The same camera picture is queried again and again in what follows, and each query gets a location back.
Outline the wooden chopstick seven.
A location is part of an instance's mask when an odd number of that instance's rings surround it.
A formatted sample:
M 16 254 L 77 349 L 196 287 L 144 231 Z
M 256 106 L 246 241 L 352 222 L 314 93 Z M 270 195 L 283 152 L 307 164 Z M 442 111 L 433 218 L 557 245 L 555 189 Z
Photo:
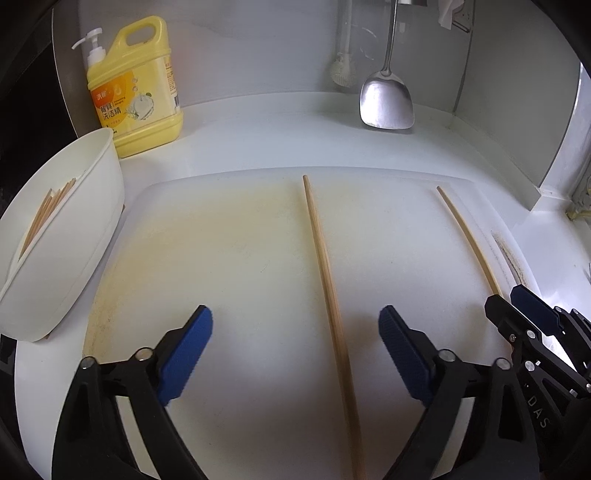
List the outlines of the wooden chopstick seven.
M 480 267 L 481 267 L 481 270 L 487 280 L 487 283 L 489 284 L 491 292 L 496 295 L 501 295 L 502 290 L 500 288 L 499 282 L 497 281 L 496 276 L 495 276 L 493 270 L 491 269 L 486 256 L 484 255 L 482 249 L 480 248 L 474 234 L 470 230 L 464 217 L 462 216 L 462 214 L 460 213 L 460 211 L 458 210 L 456 205 L 453 203 L 453 201 L 451 200 L 449 195 L 445 192 L 445 190 L 441 186 L 437 187 L 437 191 L 438 191 L 439 195 L 442 197 L 445 204 L 447 205 L 451 214 L 454 216 L 454 218 L 455 218 L 456 222 L 458 223 L 460 229 L 462 230 L 466 240 L 468 241 L 468 243 L 469 243 L 469 245 L 470 245 L 470 247 L 471 247 L 471 249 L 472 249 L 472 251 L 473 251 Z

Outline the wooden chopstick one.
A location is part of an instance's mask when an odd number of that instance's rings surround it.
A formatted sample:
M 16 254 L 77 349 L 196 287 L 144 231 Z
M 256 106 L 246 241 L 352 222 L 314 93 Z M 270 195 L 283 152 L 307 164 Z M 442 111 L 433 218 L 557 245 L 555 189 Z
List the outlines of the wooden chopstick one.
M 39 208 L 35 214 L 35 217 L 32 220 L 30 228 L 25 236 L 20 255 L 23 255 L 25 253 L 25 251 L 27 250 L 28 246 L 30 245 L 32 239 L 37 234 L 37 232 L 40 228 L 40 225 L 41 225 L 42 217 L 44 216 L 44 213 L 45 213 L 47 206 L 50 203 L 52 197 L 53 197 L 53 190 L 49 189 L 47 194 L 45 195 L 41 205 L 39 206 Z

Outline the wooden chopstick four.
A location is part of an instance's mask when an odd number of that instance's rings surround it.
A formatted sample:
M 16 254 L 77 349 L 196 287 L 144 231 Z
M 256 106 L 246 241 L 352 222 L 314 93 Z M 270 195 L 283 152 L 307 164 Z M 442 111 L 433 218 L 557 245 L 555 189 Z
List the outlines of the wooden chopstick four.
M 61 189 L 59 189 L 52 199 L 52 207 L 56 208 L 67 193 L 72 189 L 76 183 L 76 178 L 70 179 Z

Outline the white dish brush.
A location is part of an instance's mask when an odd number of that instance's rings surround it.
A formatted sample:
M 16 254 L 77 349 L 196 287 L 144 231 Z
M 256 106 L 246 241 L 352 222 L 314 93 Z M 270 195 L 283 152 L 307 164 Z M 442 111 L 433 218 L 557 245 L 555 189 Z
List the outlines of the white dish brush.
M 349 89 L 356 84 L 356 67 L 351 52 L 353 30 L 353 1 L 342 2 L 342 19 L 339 26 L 339 46 L 335 60 L 329 68 L 329 76 L 335 85 Z

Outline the yellow dish soap bottle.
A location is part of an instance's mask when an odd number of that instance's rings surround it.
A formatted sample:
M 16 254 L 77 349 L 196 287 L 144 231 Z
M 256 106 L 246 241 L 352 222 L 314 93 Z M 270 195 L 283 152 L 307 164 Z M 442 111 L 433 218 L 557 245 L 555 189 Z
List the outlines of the yellow dish soap bottle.
M 123 159 L 176 140 L 183 126 L 166 22 L 148 16 L 119 30 L 109 49 L 100 27 L 71 45 L 88 42 L 87 88 L 104 128 Z

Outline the wooden chopstick three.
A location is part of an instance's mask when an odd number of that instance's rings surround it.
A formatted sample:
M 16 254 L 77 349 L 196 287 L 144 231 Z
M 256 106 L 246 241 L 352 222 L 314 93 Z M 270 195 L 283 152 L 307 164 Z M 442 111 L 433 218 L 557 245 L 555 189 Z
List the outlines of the wooden chopstick three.
M 75 179 L 68 181 L 51 199 L 47 206 L 47 209 L 42 217 L 41 224 L 44 224 L 51 214 L 55 211 L 59 203 L 63 200 L 64 196 L 69 192 L 72 185 L 75 183 Z

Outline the white cutting board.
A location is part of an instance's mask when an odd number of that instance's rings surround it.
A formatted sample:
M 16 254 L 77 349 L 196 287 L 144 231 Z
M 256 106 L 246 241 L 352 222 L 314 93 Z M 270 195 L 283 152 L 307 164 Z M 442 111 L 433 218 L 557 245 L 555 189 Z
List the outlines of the white cutting board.
M 129 358 L 198 306 L 211 340 L 168 413 L 211 479 L 352 475 L 331 330 L 304 193 L 327 242 L 349 347 L 367 475 L 381 479 L 422 413 L 378 331 L 394 306 L 438 348 L 490 364 L 508 343 L 486 318 L 491 287 L 533 274 L 486 190 L 459 178 L 308 167 L 190 177 L 125 208 L 83 351 Z

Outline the steel spatula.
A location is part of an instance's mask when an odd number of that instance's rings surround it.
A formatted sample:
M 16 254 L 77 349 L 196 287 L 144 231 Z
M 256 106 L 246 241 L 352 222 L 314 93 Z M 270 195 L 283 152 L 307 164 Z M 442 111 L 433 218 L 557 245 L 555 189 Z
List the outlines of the steel spatula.
M 392 1 L 383 67 L 363 82 L 360 91 L 359 107 L 363 124 L 381 130 L 408 130 L 415 124 L 410 91 L 404 81 L 392 71 L 398 8 L 399 2 Z

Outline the wooden chopstick six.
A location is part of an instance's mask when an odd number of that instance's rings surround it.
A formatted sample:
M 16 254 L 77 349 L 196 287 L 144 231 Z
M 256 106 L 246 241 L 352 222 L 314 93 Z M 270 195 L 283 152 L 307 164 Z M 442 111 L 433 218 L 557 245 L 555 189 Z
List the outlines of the wooden chopstick six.
M 353 373 L 351 360 L 349 360 L 349 348 L 346 344 L 344 325 L 342 325 L 341 308 L 337 290 L 335 290 L 332 267 L 329 262 L 329 252 L 325 243 L 325 234 L 322 230 L 322 222 L 318 214 L 317 202 L 312 192 L 311 179 L 303 176 L 305 202 L 308 207 L 308 217 L 311 221 L 311 234 L 315 242 L 315 251 L 318 258 L 318 269 L 324 291 L 325 308 L 331 329 L 332 350 L 334 350 L 335 366 L 339 377 L 339 389 L 342 396 L 342 408 L 344 408 L 346 420 L 346 435 L 348 435 L 349 457 L 351 458 L 353 479 L 367 479 L 365 452 L 363 452 L 363 438 L 361 421 L 356 402 L 355 385 L 353 385 Z

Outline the pink checkered cloth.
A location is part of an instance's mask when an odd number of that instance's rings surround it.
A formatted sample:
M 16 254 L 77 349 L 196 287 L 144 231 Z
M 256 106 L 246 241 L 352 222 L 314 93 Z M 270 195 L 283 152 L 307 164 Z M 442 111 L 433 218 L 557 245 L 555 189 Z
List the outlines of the pink checkered cloth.
M 439 18 L 438 23 L 441 27 L 450 30 L 453 24 L 453 17 L 456 11 L 460 10 L 464 0 L 438 0 Z

